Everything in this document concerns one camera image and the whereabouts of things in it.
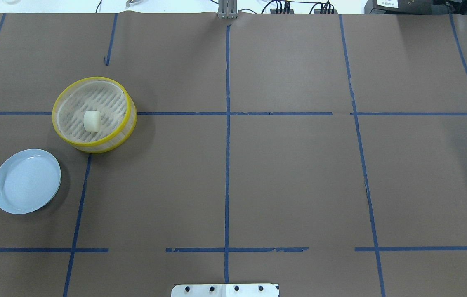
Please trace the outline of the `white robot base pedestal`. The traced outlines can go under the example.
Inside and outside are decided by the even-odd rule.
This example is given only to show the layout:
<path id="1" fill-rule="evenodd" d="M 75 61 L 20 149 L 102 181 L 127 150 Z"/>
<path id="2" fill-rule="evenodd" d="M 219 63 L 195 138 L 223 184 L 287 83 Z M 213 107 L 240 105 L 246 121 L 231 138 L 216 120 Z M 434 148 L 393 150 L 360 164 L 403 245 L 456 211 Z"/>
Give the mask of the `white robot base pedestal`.
<path id="1" fill-rule="evenodd" d="M 178 284 L 172 297 L 279 297 L 279 285 L 271 283 Z"/>

